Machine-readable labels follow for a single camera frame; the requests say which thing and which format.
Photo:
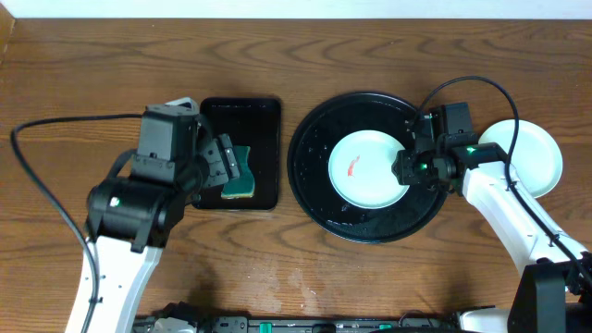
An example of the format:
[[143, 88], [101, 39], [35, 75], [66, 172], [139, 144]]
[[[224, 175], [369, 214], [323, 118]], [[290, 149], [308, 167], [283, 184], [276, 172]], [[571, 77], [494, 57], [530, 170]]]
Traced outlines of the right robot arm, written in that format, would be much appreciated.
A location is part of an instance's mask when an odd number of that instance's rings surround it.
[[519, 180], [496, 143], [418, 153], [400, 150], [392, 171], [401, 185], [453, 187], [492, 227], [521, 280], [509, 310], [462, 312], [473, 332], [588, 332], [591, 253], [567, 235]]

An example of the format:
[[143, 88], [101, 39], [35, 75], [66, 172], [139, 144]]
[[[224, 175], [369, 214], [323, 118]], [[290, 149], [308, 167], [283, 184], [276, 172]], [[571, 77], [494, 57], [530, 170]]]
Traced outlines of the light blue plate top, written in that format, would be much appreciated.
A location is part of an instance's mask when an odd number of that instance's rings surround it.
[[363, 209], [380, 209], [399, 201], [410, 188], [400, 185], [392, 165], [403, 145], [387, 133], [359, 130], [342, 138], [328, 160], [328, 175], [337, 194]]

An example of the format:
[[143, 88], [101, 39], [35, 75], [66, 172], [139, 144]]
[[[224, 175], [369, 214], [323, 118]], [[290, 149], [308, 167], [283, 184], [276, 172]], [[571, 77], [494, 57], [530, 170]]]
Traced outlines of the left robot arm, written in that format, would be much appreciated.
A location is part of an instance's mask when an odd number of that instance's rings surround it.
[[227, 134], [189, 97], [148, 105], [137, 148], [122, 153], [87, 198], [85, 241], [69, 332], [130, 332], [170, 231], [202, 190], [238, 179]]

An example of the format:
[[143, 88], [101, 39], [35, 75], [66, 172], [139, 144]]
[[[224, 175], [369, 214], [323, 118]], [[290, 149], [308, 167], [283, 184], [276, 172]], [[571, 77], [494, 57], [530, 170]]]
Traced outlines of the green yellow sponge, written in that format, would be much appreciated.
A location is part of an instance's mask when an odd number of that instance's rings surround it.
[[240, 176], [224, 185], [221, 198], [224, 200], [252, 198], [255, 190], [255, 179], [248, 164], [251, 148], [249, 146], [235, 146], [234, 151], [240, 169]]

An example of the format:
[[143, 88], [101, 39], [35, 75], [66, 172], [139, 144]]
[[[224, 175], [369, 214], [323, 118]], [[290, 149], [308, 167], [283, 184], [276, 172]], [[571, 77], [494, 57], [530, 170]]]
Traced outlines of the light green plate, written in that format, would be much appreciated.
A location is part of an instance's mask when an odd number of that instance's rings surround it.
[[[514, 125], [512, 119], [502, 120], [485, 130], [478, 143], [495, 142], [508, 153]], [[538, 198], [552, 191], [559, 183], [563, 159], [559, 145], [548, 132], [532, 122], [519, 120], [512, 165], [529, 193]]]

